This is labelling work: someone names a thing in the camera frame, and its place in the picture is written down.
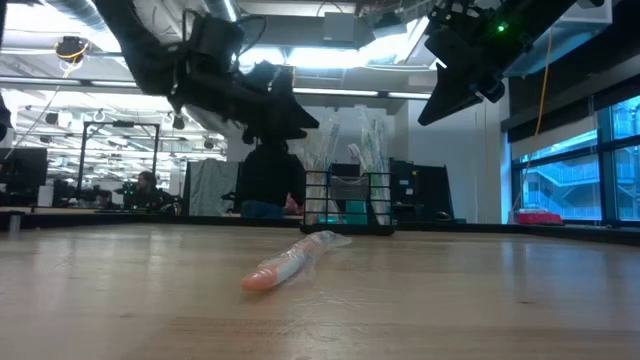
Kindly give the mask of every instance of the plastic tube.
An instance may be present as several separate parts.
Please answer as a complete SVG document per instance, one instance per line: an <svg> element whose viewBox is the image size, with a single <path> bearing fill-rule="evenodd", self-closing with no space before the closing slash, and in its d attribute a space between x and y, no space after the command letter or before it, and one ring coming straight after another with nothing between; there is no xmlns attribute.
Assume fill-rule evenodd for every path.
<svg viewBox="0 0 640 360"><path fill-rule="evenodd" d="M254 273L242 279L242 288L246 291L270 290L303 267L313 266L327 250L350 243L350 238L331 231L307 235L285 252L258 265Z"/></svg>

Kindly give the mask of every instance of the wooden table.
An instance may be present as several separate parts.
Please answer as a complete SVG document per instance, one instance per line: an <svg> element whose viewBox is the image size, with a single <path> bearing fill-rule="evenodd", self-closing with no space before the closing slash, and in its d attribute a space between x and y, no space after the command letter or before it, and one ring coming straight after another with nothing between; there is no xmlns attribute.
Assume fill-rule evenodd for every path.
<svg viewBox="0 0 640 360"><path fill-rule="evenodd" d="M637 359L640 253L519 236L355 238L267 294L297 230L126 225L0 240L0 358Z"/></svg>

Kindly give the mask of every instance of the window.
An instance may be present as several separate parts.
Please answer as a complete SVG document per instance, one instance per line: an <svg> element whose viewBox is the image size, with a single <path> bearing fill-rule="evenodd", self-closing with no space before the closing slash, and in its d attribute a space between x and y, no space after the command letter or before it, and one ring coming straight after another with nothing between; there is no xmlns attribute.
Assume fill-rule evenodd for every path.
<svg viewBox="0 0 640 360"><path fill-rule="evenodd" d="M582 135L578 135L574 138L559 142L557 144L548 146L544 149L538 150L533 153L532 160L542 159L548 156L564 154L566 152L582 149L589 146L595 146L598 144L598 132L596 130L588 131ZM529 156L523 156L520 162L529 161Z"/></svg>
<svg viewBox="0 0 640 360"><path fill-rule="evenodd" d="M616 197L620 220L640 220L640 146L617 150Z"/></svg>
<svg viewBox="0 0 640 360"><path fill-rule="evenodd" d="M615 139L640 135L640 96L614 105L611 110Z"/></svg>
<svg viewBox="0 0 640 360"><path fill-rule="evenodd" d="M526 170L520 171L524 176ZM563 219L602 219L596 155L531 167L523 190L524 208L547 210Z"/></svg>

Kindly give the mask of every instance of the metal rack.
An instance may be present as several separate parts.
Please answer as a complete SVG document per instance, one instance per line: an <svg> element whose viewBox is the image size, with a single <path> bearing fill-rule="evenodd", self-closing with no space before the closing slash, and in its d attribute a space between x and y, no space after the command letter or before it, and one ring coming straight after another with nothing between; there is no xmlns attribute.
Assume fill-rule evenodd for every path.
<svg viewBox="0 0 640 360"><path fill-rule="evenodd" d="M391 200L391 173L365 173L360 177L340 177L332 171L307 171L306 188L323 188L320 197L307 197L303 211L301 231L313 233L331 230L341 234L389 236L395 232ZM309 183L309 176L320 178L320 183ZM388 185L373 185L376 176L389 179ZM388 189L389 198L372 198L374 189ZM362 211L340 211L336 201L363 204ZM324 202L322 211L309 210L311 203ZM374 203L386 203L386 211L376 212Z"/></svg>

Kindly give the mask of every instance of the jeans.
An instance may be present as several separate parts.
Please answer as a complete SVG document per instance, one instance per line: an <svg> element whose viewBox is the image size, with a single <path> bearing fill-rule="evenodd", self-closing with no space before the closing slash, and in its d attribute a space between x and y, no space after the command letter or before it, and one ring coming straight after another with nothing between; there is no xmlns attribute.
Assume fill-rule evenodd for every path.
<svg viewBox="0 0 640 360"><path fill-rule="evenodd" d="M253 200L242 202L243 218L282 219L283 216L284 210L280 206Z"/></svg>

